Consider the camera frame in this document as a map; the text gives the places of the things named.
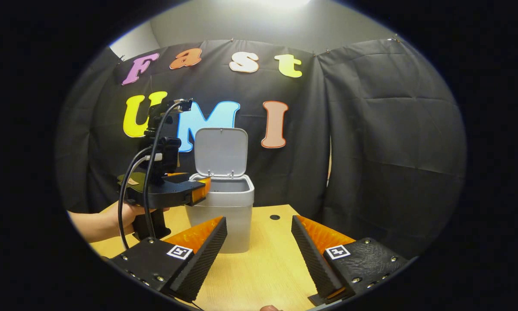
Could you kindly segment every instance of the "trash can lid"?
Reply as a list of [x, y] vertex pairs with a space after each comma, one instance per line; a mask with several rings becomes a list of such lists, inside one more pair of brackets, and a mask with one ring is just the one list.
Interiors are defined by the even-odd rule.
[[247, 167], [247, 132], [241, 128], [206, 127], [194, 142], [195, 168], [203, 176], [239, 177]]

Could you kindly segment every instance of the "gray trash can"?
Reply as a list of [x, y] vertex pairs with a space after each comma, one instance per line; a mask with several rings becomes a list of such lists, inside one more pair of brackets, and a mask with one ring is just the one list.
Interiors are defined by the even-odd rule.
[[223, 254], [249, 250], [255, 187], [244, 174], [247, 141], [247, 132], [240, 128], [202, 128], [195, 134], [197, 174], [190, 180], [210, 176], [211, 190], [201, 203], [186, 205], [186, 212], [191, 226], [215, 217], [226, 217], [228, 235], [220, 250]]

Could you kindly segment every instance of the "letter m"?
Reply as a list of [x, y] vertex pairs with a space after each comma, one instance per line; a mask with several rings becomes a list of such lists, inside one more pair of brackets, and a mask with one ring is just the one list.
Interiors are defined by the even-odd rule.
[[239, 110], [239, 104], [234, 101], [219, 102], [209, 118], [205, 120], [199, 105], [193, 102], [191, 110], [182, 112], [178, 119], [178, 138], [182, 140], [179, 152], [190, 152], [194, 146], [190, 143], [190, 132], [195, 141], [195, 133], [204, 127], [233, 128], [235, 113]]

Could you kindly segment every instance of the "wooden table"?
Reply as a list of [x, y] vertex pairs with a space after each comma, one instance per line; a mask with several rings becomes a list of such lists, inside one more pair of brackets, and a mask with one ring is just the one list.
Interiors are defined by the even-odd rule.
[[[280, 219], [272, 220], [274, 214]], [[284, 311], [314, 308], [307, 297], [316, 294], [316, 288], [291, 232], [292, 216], [297, 214], [289, 205], [253, 207], [249, 250], [219, 254], [195, 303], [206, 311], [259, 311], [265, 305]], [[172, 234], [190, 228], [184, 206], [164, 215]], [[138, 240], [128, 235], [127, 242], [133, 246]], [[91, 246], [109, 258], [124, 251], [120, 237]]]

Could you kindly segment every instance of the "foam letter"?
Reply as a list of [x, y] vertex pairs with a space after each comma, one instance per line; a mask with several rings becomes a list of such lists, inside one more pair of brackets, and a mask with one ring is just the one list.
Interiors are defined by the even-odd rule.
[[182, 140], [179, 152], [190, 152], [194, 146], [190, 143], [188, 132], [191, 132], [195, 140], [195, 133], [204, 127], [234, 127], [235, 113], [239, 110], [239, 104], [234, 101], [219, 102], [207, 120], [203, 116], [196, 102], [191, 104], [191, 110], [180, 114], [178, 119], [178, 138]]
[[279, 101], [265, 101], [263, 107], [267, 110], [267, 134], [261, 141], [265, 148], [281, 148], [286, 146], [284, 139], [284, 113], [288, 105]]
[[176, 55], [176, 59], [174, 59], [174, 61], [170, 63], [170, 69], [178, 69], [184, 66], [193, 66], [201, 61], [201, 58], [199, 58], [200, 55], [200, 48], [183, 51], [182, 53]]
[[255, 53], [236, 52], [232, 55], [232, 60], [229, 66], [233, 71], [254, 73], [259, 69], [259, 64], [255, 62], [259, 57]]
[[130, 69], [130, 72], [128, 73], [128, 76], [124, 81], [122, 81], [122, 85], [127, 85], [129, 83], [134, 83], [138, 81], [140, 77], [138, 77], [138, 73], [143, 73], [148, 69], [149, 64], [151, 61], [156, 60], [159, 58], [159, 54], [155, 53], [152, 55], [140, 57], [134, 60], [134, 65], [132, 65], [132, 69]]
[[[154, 92], [149, 95], [151, 106], [155, 106], [161, 103], [162, 99], [166, 97], [166, 92]], [[143, 137], [144, 131], [148, 128], [149, 117], [146, 119], [144, 124], [136, 124], [136, 115], [138, 114], [138, 108], [140, 104], [146, 99], [143, 95], [136, 95], [126, 100], [126, 112], [124, 113], [124, 121], [122, 128], [124, 133], [130, 137]]]
[[276, 55], [274, 59], [277, 59], [280, 61], [278, 64], [278, 70], [280, 72], [288, 77], [300, 77], [302, 76], [301, 71], [297, 71], [294, 69], [295, 65], [301, 65], [301, 61], [299, 59], [294, 59], [294, 56], [291, 54], [285, 54], [285, 55]]

